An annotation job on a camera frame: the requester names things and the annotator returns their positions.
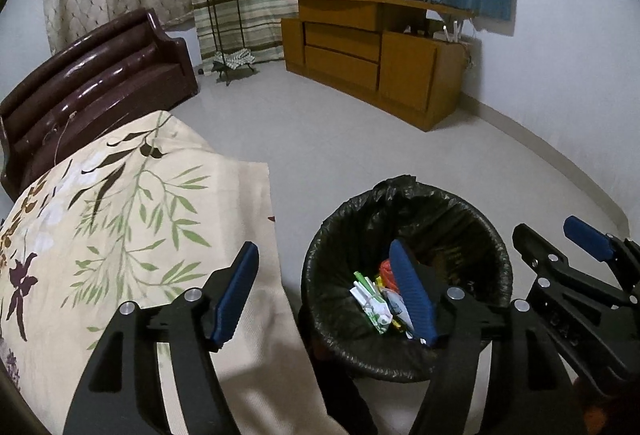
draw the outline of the sofa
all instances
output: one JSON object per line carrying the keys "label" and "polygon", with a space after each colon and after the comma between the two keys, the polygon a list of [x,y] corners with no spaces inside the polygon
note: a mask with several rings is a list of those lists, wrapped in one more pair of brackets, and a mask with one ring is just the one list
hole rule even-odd
{"label": "sofa", "polygon": [[183,39],[151,9],[92,30],[29,74],[0,104],[0,183],[15,202],[34,180],[103,134],[198,92]]}

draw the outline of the beige tablecloth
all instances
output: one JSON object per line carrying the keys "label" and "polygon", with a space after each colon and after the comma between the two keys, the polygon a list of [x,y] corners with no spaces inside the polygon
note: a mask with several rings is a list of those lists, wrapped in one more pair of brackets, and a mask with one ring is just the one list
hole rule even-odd
{"label": "beige tablecloth", "polygon": [[[326,414],[280,283],[266,164],[215,154],[156,112],[58,164],[0,232],[0,356],[53,434],[116,307],[167,303],[230,265],[245,240],[260,271],[214,367],[243,434],[343,434]],[[172,433],[186,434],[159,345]]]}

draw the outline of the gray floor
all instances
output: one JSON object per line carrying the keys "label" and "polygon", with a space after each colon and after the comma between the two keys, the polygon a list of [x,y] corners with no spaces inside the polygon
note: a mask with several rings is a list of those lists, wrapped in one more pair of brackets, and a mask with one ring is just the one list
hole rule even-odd
{"label": "gray floor", "polygon": [[[340,203],[398,174],[456,193],[491,220],[510,249],[514,297],[526,297],[534,273],[511,245],[525,222],[563,250],[574,267],[615,283],[562,235],[576,215],[616,233],[605,214],[562,174],[493,126],[462,111],[424,133],[329,87],[286,72],[275,62],[230,86],[199,76],[200,94],[174,114],[220,154],[267,162],[282,279],[298,306],[309,241]],[[486,394],[490,354],[483,352],[468,432],[475,433]],[[359,383],[381,433],[407,433],[425,384]]]}

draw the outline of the baseboard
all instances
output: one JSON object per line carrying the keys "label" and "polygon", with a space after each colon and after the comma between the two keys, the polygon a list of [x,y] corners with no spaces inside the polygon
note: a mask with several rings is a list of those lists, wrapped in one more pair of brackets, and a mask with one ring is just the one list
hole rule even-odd
{"label": "baseboard", "polygon": [[622,208],[613,202],[613,199],[607,195],[607,192],[598,186],[591,177],[578,168],[571,160],[558,152],[553,146],[548,144],[548,142],[540,139],[533,132],[521,124],[516,123],[511,118],[488,107],[468,94],[460,94],[459,106],[470,114],[494,125],[495,128],[515,139],[520,144],[523,144],[534,154],[547,161],[575,184],[576,187],[586,193],[587,196],[605,212],[618,228],[620,237],[625,238],[629,236],[629,220]]}

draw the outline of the cabinet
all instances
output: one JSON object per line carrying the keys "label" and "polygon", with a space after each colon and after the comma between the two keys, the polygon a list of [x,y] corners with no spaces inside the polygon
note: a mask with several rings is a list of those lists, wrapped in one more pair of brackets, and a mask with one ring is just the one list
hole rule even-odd
{"label": "cabinet", "polygon": [[287,70],[430,130],[456,108],[466,51],[402,33],[427,9],[472,16],[420,0],[298,0],[298,17],[282,19]]}

